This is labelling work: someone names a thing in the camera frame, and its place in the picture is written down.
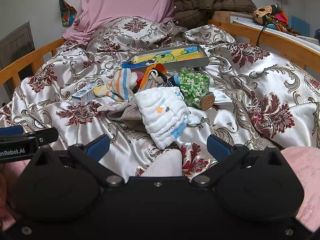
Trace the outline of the white sock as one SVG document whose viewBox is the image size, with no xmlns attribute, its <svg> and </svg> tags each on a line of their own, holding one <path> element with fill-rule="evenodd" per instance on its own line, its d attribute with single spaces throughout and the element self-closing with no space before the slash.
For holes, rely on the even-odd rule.
<svg viewBox="0 0 320 240">
<path fill-rule="evenodd" d="M 181 177 L 182 153 L 172 149 L 161 154 L 142 174 L 142 177 Z"/>
</svg>

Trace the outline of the striped colourful towel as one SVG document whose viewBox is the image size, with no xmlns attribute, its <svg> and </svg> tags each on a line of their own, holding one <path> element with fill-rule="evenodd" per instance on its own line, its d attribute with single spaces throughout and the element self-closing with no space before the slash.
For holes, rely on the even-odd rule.
<svg viewBox="0 0 320 240">
<path fill-rule="evenodd" d="M 135 72 L 132 73 L 128 68 L 121 69 L 105 85 L 95 87 L 93 93 L 100 98 L 108 96 L 116 101 L 131 101 L 137 79 L 138 75 Z"/>
</svg>

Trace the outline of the white quilted baby cloth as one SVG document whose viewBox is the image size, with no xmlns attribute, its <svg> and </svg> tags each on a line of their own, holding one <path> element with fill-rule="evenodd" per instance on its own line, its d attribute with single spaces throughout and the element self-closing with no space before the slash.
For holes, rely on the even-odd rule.
<svg viewBox="0 0 320 240">
<path fill-rule="evenodd" d="M 163 150 L 182 134 L 187 124 L 200 123 L 191 114 L 178 87 L 153 87 L 136 93 L 143 124 L 156 146 Z"/>
</svg>

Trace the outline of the beige drawstring pouch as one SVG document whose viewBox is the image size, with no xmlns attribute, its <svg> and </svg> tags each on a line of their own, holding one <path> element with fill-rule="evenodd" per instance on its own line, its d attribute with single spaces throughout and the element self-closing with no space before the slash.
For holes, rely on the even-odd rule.
<svg viewBox="0 0 320 240">
<path fill-rule="evenodd" d="M 162 87 L 163 83 L 164 80 L 161 76 L 161 73 L 155 68 L 153 68 L 148 72 L 148 74 L 145 73 L 140 84 L 139 90 L 143 91 L 153 87 Z"/>
</svg>

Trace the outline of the dark striped sock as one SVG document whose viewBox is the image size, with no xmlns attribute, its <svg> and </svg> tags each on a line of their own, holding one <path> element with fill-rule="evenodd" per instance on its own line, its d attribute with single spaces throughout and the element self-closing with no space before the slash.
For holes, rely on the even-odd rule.
<svg viewBox="0 0 320 240">
<path fill-rule="evenodd" d="M 164 87 L 180 87 L 181 84 L 178 79 L 178 75 L 173 75 L 172 77 L 166 79 L 163 83 Z"/>
</svg>

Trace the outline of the small blue white carton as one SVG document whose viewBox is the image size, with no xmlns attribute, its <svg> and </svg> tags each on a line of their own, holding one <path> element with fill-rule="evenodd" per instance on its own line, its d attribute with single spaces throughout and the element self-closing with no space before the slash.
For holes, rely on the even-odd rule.
<svg viewBox="0 0 320 240">
<path fill-rule="evenodd" d="M 90 103 L 96 98 L 94 89 L 97 86 L 97 82 L 87 84 L 71 96 L 72 100 L 80 105 L 86 105 Z"/>
</svg>

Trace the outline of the floral satin bedspread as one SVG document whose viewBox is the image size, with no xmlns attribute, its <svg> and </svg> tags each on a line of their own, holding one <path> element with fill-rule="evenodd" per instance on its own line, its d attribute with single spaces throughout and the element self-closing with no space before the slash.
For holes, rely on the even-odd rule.
<svg viewBox="0 0 320 240">
<path fill-rule="evenodd" d="M 216 161 L 206 150 L 214 134 L 234 145 L 259 150 L 267 145 L 319 147 L 319 82 L 294 63 L 234 38 L 214 25 L 180 33 L 166 47 L 199 44 L 208 55 L 215 105 L 192 108 L 200 119 L 176 141 L 183 151 L 183 173 L 194 177 Z M 98 107 L 109 98 L 85 106 L 71 96 L 89 82 L 105 84 L 135 52 L 92 53 L 87 45 L 68 41 L 35 76 L 24 79 L 12 100 L 1 108 L 1 126 L 20 125 L 26 132 L 55 127 L 56 150 L 86 144 L 102 134 L 111 139 L 101 163 L 123 178 L 141 175 L 161 155 L 151 137 L 110 119 Z"/>
</svg>

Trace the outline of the jar of green paper stars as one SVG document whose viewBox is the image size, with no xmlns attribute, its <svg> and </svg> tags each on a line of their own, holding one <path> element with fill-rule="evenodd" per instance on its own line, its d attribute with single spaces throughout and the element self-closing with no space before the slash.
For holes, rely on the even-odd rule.
<svg viewBox="0 0 320 240">
<path fill-rule="evenodd" d="M 209 91 L 210 77 L 207 74 L 182 68 L 178 73 L 178 81 L 187 106 L 203 111 L 213 106 L 215 96 Z"/>
</svg>

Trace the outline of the pink fleece sleeve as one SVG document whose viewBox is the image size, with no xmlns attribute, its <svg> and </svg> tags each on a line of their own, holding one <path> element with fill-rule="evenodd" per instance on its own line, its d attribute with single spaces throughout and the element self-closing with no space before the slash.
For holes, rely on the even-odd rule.
<svg viewBox="0 0 320 240">
<path fill-rule="evenodd" d="M 310 231 L 319 227 L 320 153 L 315 147 L 288 147 L 281 151 L 304 189 L 304 200 L 296 218 Z"/>
</svg>

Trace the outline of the red lidded container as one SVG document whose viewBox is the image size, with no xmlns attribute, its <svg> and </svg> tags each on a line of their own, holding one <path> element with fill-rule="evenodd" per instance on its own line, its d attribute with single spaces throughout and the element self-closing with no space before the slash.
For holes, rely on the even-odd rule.
<svg viewBox="0 0 320 240">
<path fill-rule="evenodd" d="M 137 74 L 137 80 L 136 80 L 136 85 L 133 89 L 133 92 L 136 93 L 138 92 L 139 88 L 140 88 L 140 84 L 142 82 L 142 79 L 144 77 L 144 73 L 143 72 L 140 72 L 140 71 L 135 71 L 133 73 L 136 73 Z"/>
</svg>

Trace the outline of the grey tray with painting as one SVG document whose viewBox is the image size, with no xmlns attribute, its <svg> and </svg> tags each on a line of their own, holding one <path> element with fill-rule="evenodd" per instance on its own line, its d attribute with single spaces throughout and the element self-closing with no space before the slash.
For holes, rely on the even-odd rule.
<svg viewBox="0 0 320 240">
<path fill-rule="evenodd" d="M 200 68 L 208 65 L 208 56 L 198 44 L 155 49 L 132 55 L 121 67 L 146 70 L 148 66 L 161 63 L 166 69 L 182 67 Z"/>
</svg>

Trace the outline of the floral satin pillow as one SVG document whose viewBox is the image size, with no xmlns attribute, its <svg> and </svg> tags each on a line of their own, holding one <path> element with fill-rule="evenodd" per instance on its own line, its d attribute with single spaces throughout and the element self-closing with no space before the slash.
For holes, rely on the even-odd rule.
<svg viewBox="0 0 320 240">
<path fill-rule="evenodd" d="M 173 21 L 158 23 L 138 16 L 119 17 L 93 33 L 87 51 L 109 55 L 127 51 L 140 53 L 168 46 L 183 31 L 185 28 Z"/>
</svg>

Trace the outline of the cardboard box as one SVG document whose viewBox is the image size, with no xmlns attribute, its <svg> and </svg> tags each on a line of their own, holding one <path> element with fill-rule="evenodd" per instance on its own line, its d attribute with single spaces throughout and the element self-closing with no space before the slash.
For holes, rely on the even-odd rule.
<svg viewBox="0 0 320 240">
<path fill-rule="evenodd" d="M 252 14 L 233 12 L 233 11 L 215 11 L 211 18 L 214 21 L 234 23 L 235 21 L 254 23 Z"/>
</svg>

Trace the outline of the pink cloth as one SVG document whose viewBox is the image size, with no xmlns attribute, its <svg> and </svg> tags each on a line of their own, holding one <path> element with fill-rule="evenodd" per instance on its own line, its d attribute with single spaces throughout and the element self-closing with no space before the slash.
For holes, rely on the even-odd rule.
<svg viewBox="0 0 320 240">
<path fill-rule="evenodd" d="M 87 44 L 98 28 L 116 18 L 139 16 L 165 23 L 174 15 L 173 0 L 80 0 L 75 20 L 62 37 Z"/>
</svg>

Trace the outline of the wooden bed frame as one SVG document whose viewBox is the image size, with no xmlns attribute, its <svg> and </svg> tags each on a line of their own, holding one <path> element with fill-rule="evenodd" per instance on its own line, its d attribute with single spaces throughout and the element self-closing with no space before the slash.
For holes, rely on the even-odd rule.
<svg viewBox="0 0 320 240">
<path fill-rule="evenodd" d="M 245 37 L 249 39 L 249 42 L 252 45 L 254 45 L 256 41 L 260 41 L 260 43 L 279 51 L 282 57 L 292 61 L 301 68 L 306 69 L 307 67 L 310 67 L 315 72 L 319 73 L 319 52 L 299 43 L 298 41 L 294 41 L 293 36 L 283 37 L 280 36 L 280 32 L 278 31 L 272 33 L 266 30 L 259 36 L 259 29 L 249 27 L 247 25 L 214 20 L 209 20 L 208 23 L 228 32 L 233 37 Z M 20 70 L 30 65 L 33 73 L 36 73 L 44 64 L 43 56 L 48 53 L 55 56 L 57 48 L 62 46 L 64 42 L 64 38 L 53 41 L 35 51 L 32 51 L 20 59 L 17 59 L 12 64 L 2 69 L 1 85 L 7 81 L 11 81 L 13 87 L 16 88 L 21 82 L 18 74 Z"/>
</svg>

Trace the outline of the colourful wall picture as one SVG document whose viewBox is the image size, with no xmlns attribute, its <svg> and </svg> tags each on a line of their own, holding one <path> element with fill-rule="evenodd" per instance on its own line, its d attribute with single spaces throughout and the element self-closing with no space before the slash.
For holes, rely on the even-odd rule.
<svg viewBox="0 0 320 240">
<path fill-rule="evenodd" d="M 65 28 L 70 27 L 75 20 L 77 14 L 76 9 L 64 0 L 59 0 L 59 8 L 62 26 Z"/>
</svg>

